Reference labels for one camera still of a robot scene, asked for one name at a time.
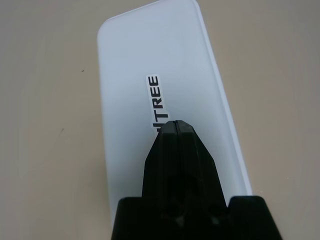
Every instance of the rounded corner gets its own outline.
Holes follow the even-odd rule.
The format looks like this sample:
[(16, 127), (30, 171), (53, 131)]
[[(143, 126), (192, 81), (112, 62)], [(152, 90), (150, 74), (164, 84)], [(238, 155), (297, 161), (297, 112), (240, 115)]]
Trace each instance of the rounded corner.
[(103, 34), (104, 30), (108, 27), (108, 25), (110, 24), (110, 22), (116, 18), (117, 16), (113, 16), (110, 17), (109, 19), (107, 19), (106, 21), (104, 21), (104, 23), (102, 23), (102, 25), (100, 26), (98, 33), (96, 35), (96, 39), (99, 40), (101, 38), (101, 35)]
[(200, 10), (200, 5), (199, 5), (199, 3), (197, 2), (197, 0), (190, 0), (191, 2), (193, 2), (193, 4), (195, 5), (195, 8), (197, 9), (197, 10)]

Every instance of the beige surface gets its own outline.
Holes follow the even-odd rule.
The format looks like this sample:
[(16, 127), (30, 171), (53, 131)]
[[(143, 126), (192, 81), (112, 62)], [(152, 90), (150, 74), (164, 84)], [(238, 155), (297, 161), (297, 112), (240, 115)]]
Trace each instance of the beige surface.
[[(110, 237), (96, 36), (149, 2), (1, 1), (1, 240)], [(198, 2), (254, 193), (284, 239), (319, 239), (320, 4)]]

